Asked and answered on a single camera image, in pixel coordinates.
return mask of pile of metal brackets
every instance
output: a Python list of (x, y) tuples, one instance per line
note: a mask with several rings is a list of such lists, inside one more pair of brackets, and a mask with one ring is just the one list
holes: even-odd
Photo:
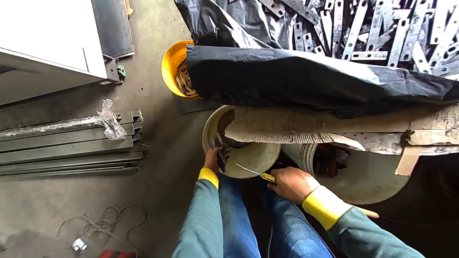
[(299, 51), (459, 78), (459, 0), (259, 0), (298, 13)]
[(56, 129), (44, 131), (29, 127), (31, 133), (0, 137), (0, 180), (134, 173), (141, 170), (138, 164), (143, 158), (143, 153), (139, 151), (143, 122), (141, 112), (124, 111), (115, 113), (115, 116), (128, 134), (123, 140), (107, 139), (105, 127), (97, 124), (56, 126)]

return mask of teal long-sleeve shirt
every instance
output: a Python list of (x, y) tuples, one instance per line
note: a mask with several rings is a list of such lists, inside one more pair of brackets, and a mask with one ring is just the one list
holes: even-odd
[[(196, 182), (173, 258), (223, 257), (223, 224), (217, 186), (207, 179)], [(344, 212), (327, 234), (349, 258), (424, 257), (355, 207)]]

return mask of blue jeans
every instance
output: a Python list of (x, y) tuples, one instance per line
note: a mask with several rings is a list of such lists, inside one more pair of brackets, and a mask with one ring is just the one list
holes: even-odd
[[(259, 258), (257, 239), (242, 202), (239, 180), (221, 175), (220, 185), (224, 257)], [(273, 190), (262, 190), (262, 195), (273, 226), (272, 245), (276, 258), (334, 257), (298, 206), (280, 197)]]

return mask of yellow screwdriver handle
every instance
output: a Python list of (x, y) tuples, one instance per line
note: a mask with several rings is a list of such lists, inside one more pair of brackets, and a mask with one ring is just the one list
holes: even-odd
[(261, 176), (261, 178), (263, 178), (266, 181), (269, 181), (271, 183), (277, 184), (277, 178), (275, 176), (272, 176), (272, 175), (266, 174), (266, 173), (261, 173), (260, 176)]

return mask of person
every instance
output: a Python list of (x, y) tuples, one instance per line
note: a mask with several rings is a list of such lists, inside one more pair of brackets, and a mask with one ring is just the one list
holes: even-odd
[[(206, 154), (174, 258), (260, 257), (238, 179), (216, 176), (218, 151), (220, 148), (209, 149)], [(277, 177), (277, 184), (268, 183), (262, 193), (272, 223), (275, 257), (334, 257), (295, 203), (322, 224), (331, 241), (349, 258), (424, 257), (321, 186), (309, 173), (287, 167), (274, 169), (271, 174)]]

